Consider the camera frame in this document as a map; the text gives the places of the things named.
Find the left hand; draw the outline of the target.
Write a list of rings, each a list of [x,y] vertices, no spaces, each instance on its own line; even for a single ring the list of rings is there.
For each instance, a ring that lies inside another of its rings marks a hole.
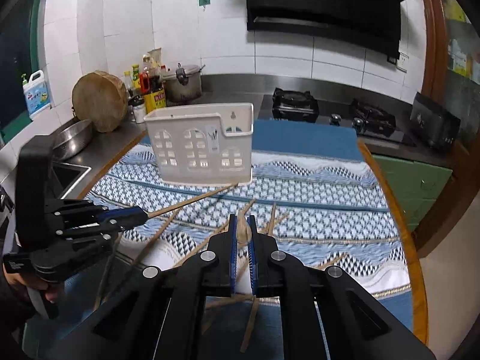
[[[62,283],[47,283],[33,274],[7,273],[6,270],[3,270],[3,273],[10,287],[18,290],[30,288],[43,292],[45,299],[50,303],[56,303],[64,291]]]

